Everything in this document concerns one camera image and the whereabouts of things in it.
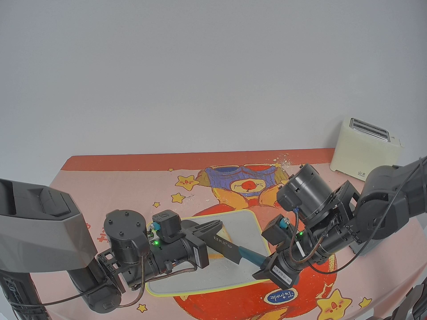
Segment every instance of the cartoon illustration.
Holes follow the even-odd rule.
[[[352,299],[343,298],[339,289],[335,289],[327,299],[317,300],[317,306],[322,310],[317,320],[341,319],[352,302]]]
[[[179,175],[178,182],[175,184],[175,186],[181,186],[184,187],[187,191],[191,191],[193,187],[198,184],[200,184],[200,182],[194,179],[194,175],[190,175],[188,177]]]
[[[140,311],[141,313],[148,311],[146,305],[142,305],[142,304],[139,304],[137,310]]]
[[[182,201],[185,199],[185,197],[180,193],[177,193],[176,195],[171,195],[171,197],[172,197],[173,203],[179,203],[179,204],[182,204]]]
[[[367,298],[363,298],[362,302],[359,303],[360,308],[365,308],[367,306],[369,306],[369,304],[371,303],[372,299],[367,299]]]
[[[218,204],[195,216],[248,209],[255,213],[262,229],[280,213],[294,222],[294,213],[286,212],[276,201],[279,184],[285,184],[288,179],[288,174],[277,163],[205,168],[197,174],[195,180],[199,186],[212,189]],[[302,222],[298,228],[304,228]],[[323,271],[336,269],[335,255],[319,268]],[[300,282],[287,291],[278,290],[277,285],[266,281],[208,294],[176,296],[174,299],[187,313],[199,320],[281,320],[297,317],[316,308],[317,301],[332,291],[335,280],[336,274],[319,274],[307,268],[301,272]]]

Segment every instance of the red mat border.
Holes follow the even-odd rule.
[[[163,171],[204,169],[210,166],[273,164],[285,160],[292,165],[330,163],[334,148],[289,149],[280,151],[211,152],[177,154],[126,154],[74,156],[62,166],[63,171]]]

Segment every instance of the white toaster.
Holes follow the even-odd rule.
[[[395,165],[402,149],[399,139],[387,130],[347,117],[330,168],[365,181],[374,168]]]

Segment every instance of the white wall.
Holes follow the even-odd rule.
[[[427,0],[0,0],[0,176],[78,154],[333,147],[345,115],[427,154]]]

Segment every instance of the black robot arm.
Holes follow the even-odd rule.
[[[77,297],[91,310],[108,313],[133,304],[120,305],[125,288],[119,274],[132,290],[140,289],[140,298],[145,282],[209,265],[201,237],[221,230],[221,221],[181,221],[171,210],[152,218],[156,239],[138,212],[110,212],[104,230],[111,248],[97,254],[70,195],[47,186],[0,179],[0,286],[17,317],[50,320],[46,306]],[[193,268],[173,271],[183,262],[192,263]],[[41,303],[30,273],[63,270],[80,294]]]
[[[361,194],[349,181],[332,191],[311,165],[300,168],[277,193],[279,204],[295,212],[296,224],[278,216],[267,225],[262,235],[277,245],[276,251],[253,275],[270,279],[282,289],[291,288],[308,266],[322,274],[344,269],[372,238],[386,238],[410,217],[427,212],[427,157],[403,167],[374,169]],[[302,232],[297,231],[300,220],[305,225]],[[352,242],[365,244],[343,267],[330,272],[314,267]]]

